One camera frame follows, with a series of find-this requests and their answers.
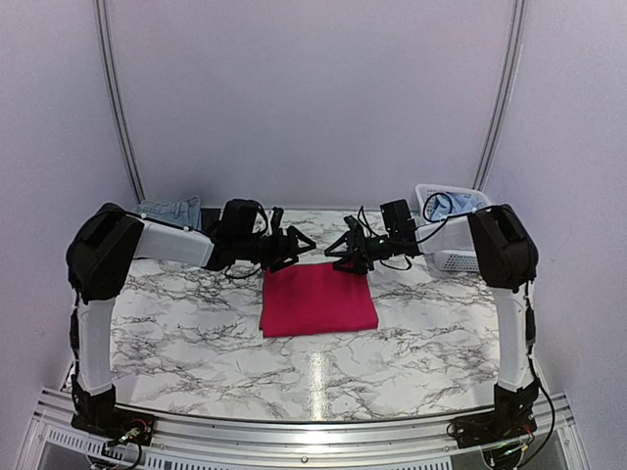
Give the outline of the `magenta t-shirt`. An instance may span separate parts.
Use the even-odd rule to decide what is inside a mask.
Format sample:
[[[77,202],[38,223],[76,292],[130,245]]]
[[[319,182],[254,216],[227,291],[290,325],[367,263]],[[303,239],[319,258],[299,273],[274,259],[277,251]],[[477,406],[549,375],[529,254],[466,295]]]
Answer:
[[[349,333],[378,327],[367,278],[330,263],[265,273],[260,329],[266,338]]]

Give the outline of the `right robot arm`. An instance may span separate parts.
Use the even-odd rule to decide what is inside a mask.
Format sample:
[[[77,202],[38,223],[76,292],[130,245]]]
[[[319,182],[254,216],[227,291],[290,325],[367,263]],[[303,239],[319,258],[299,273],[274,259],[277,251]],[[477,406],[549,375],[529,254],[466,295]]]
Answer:
[[[472,249],[479,274],[493,293],[499,324],[495,409],[487,414],[485,429],[496,439],[508,437],[530,415],[540,394],[531,357],[536,342],[532,285],[539,261],[534,241],[507,204],[448,215],[422,226],[405,200],[383,204],[380,210],[384,233],[374,233],[362,216],[347,215],[347,231],[325,249],[325,255],[334,260],[334,269],[365,275],[376,262],[396,256]]]

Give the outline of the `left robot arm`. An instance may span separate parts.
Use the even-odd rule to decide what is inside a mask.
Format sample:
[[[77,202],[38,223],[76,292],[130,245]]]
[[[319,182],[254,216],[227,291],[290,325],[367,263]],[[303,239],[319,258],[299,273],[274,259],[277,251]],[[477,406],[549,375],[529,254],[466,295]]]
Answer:
[[[167,261],[224,272],[239,261],[275,273],[296,264],[316,243],[283,223],[283,210],[250,199],[221,209],[178,205],[135,211],[107,203],[91,215],[66,254],[74,300],[70,317],[72,401],[77,418],[104,436],[125,422],[111,365],[113,314],[140,260]]]

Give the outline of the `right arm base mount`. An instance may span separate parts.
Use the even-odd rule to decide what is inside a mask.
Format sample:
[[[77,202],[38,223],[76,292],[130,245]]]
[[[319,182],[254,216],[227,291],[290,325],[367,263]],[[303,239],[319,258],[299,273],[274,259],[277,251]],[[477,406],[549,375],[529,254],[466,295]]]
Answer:
[[[509,419],[496,411],[487,411],[454,418],[447,427],[447,434],[458,448],[469,448],[529,436],[536,430],[533,414],[524,413]]]

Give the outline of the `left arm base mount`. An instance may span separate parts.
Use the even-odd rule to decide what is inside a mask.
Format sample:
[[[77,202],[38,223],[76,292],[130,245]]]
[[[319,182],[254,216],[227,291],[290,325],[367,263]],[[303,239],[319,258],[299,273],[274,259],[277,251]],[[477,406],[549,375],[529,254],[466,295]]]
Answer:
[[[131,442],[146,447],[153,439],[156,416],[115,408],[113,410],[113,418],[109,419],[105,424],[94,424],[76,413],[72,417],[71,425],[74,429],[106,438],[109,442],[114,442],[116,445]]]

